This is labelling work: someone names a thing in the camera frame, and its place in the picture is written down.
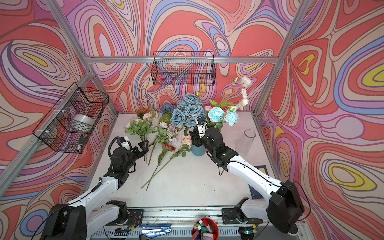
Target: glass vase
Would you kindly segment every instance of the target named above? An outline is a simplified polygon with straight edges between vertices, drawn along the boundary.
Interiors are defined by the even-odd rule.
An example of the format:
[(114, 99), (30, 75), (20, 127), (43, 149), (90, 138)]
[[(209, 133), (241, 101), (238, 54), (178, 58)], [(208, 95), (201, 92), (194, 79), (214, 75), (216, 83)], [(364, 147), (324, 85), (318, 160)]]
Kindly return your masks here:
[(237, 142), (235, 151), (239, 153), (240, 156), (247, 156), (249, 150), (251, 149), (253, 140), (256, 137), (256, 133), (252, 129), (247, 129), (244, 131), (244, 134), (241, 136)]

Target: orange flower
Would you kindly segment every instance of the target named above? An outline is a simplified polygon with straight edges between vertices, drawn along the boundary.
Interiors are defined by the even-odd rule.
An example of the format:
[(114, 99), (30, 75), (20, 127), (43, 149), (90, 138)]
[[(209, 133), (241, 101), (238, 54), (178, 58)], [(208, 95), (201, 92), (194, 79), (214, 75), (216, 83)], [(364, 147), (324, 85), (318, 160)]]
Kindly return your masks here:
[(170, 151), (170, 152), (173, 152), (176, 149), (166, 142), (164, 143), (164, 146), (166, 147), (167, 151)]

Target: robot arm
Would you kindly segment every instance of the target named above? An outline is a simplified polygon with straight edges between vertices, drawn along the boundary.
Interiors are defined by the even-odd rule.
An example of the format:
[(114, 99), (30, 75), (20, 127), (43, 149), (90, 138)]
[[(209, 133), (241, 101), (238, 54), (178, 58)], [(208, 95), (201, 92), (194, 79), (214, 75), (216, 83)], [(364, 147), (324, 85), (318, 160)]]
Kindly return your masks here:
[[(119, 145), (111, 154), (111, 147)], [(87, 239), (100, 227), (110, 222), (122, 225), (127, 222), (125, 202), (110, 201), (97, 211), (92, 211), (108, 195), (118, 190), (127, 180), (129, 173), (136, 170), (136, 160), (148, 152), (148, 141), (132, 148), (127, 137), (116, 137), (108, 147), (111, 165), (108, 172), (99, 178), (98, 184), (67, 204), (56, 204), (49, 212), (41, 240)]]
[(225, 146), (217, 128), (207, 127), (204, 118), (197, 122), (195, 129), (190, 131), (192, 144), (196, 147), (204, 145), (208, 156), (219, 168), (243, 179), (266, 200), (265, 204), (250, 199), (241, 202), (242, 214), (247, 218), (269, 220), (283, 233), (295, 232), (295, 223), (304, 212), (296, 186), (290, 181), (282, 183), (264, 174)]

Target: blue rose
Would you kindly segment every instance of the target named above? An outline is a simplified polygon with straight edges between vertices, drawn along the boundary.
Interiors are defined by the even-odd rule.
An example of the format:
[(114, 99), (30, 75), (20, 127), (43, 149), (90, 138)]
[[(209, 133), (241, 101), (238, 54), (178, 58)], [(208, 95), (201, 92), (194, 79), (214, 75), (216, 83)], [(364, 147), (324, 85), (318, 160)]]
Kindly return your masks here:
[(162, 115), (166, 113), (172, 114), (172, 112), (176, 109), (176, 106), (170, 103), (164, 103), (163, 106), (160, 107), (160, 112)]
[(172, 125), (175, 125), (176, 127), (181, 127), (183, 123), (185, 122), (185, 114), (180, 109), (176, 108), (173, 113), (172, 117), (170, 118)]
[(179, 102), (179, 104), (177, 105), (177, 108), (178, 109), (184, 109), (186, 106), (189, 106), (189, 105), (190, 105), (190, 103), (187, 102), (186, 100), (181, 100)]
[(201, 105), (189, 105), (184, 109), (186, 118), (197, 119), (201, 116), (201, 111), (204, 110)]
[(203, 105), (203, 103), (201, 102), (200, 98), (198, 96), (196, 96), (195, 94), (188, 94), (188, 95), (186, 95), (184, 97), (184, 100), (187, 103), (190, 103), (190, 104)]
[(221, 122), (224, 117), (224, 111), (219, 107), (214, 107), (209, 111), (208, 117), (211, 122)]
[(187, 119), (186, 121), (185, 121), (185, 126), (186, 127), (194, 127), (194, 126), (196, 126), (197, 124), (196, 124), (196, 120), (195, 119)]
[(229, 123), (229, 126), (234, 125), (237, 123), (237, 120), (239, 119), (239, 115), (237, 115), (236, 112), (228, 112), (225, 116), (224, 120)]

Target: black wire basket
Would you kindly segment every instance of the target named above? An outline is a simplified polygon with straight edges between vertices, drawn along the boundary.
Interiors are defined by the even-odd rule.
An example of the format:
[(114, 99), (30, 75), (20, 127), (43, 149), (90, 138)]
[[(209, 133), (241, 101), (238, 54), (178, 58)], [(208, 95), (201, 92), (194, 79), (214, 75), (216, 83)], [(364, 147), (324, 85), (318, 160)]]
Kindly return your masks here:
[(156, 51), (153, 56), (153, 85), (215, 85), (213, 51)]
[(36, 131), (49, 111), (32, 133), (55, 152), (82, 153), (108, 102), (107, 93), (77, 86), (64, 107), (55, 110), (59, 113), (53, 121), (44, 130)]

